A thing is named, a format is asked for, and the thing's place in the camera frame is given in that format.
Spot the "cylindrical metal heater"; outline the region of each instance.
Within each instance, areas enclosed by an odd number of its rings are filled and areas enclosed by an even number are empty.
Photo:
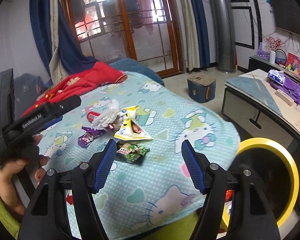
[[[217,41],[217,68],[235,71],[234,19],[230,0],[211,0]]]

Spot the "purple candy wrapper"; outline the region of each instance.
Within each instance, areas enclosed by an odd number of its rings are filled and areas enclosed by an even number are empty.
[[[82,148],[87,148],[95,138],[98,138],[106,133],[105,130],[95,130],[85,126],[82,127],[82,130],[86,132],[78,138],[78,145]]]

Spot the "red blanket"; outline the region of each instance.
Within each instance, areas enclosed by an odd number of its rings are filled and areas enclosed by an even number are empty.
[[[80,96],[107,83],[123,82],[126,78],[126,74],[113,69],[105,63],[97,62],[92,69],[73,74],[61,81],[36,101],[22,116],[28,114],[44,102],[56,103],[72,95]]]

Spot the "hello kitty bedsheet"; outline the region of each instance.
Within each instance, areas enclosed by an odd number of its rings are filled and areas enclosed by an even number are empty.
[[[120,107],[139,106],[138,123],[154,139],[135,143],[150,148],[150,152],[141,166],[114,161],[105,187],[93,196],[109,239],[124,239],[174,222],[203,205],[205,196],[194,188],[181,155],[185,139],[224,169],[234,159],[240,140],[234,126],[209,109],[173,94],[144,75],[127,75],[123,83],[105,85],[81,96],[81,106],[42,132],[44,138],[39,144],[40,154],[51,157],[46,170],[71,170],[103,150],[114,135],[107,132],[86,149],[78,146],[78,137],[84,133],[81,127],[90,125],[88,111],[103,112],[111,99]],[[80,238],[69,203],[71,231]]]

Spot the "metal screw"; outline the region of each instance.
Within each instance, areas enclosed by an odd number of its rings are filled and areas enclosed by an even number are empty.
[[[47,171],[48,176],[51,176],[53,174],[54,174],[54,169],[50,169],[50,170]]]
[[[80,169],[82,169],[82,170],[85,170],[85,169],[87,169],[89,167],[89,164],[88,163],[81,163],[80,164]]]
[[[244,171],[243,171],[243,174],[246,175],[246,176],[250,176],[250,175],[251,175],[251,171],[249,171],[249,170],[244,170]]]
[[[217,169],[219,169],[219,166],[217,165],[217,164],[215,164],[215,163],[211,163],[210,164],[210,169],[212,169],[212,170],[217,170]]]

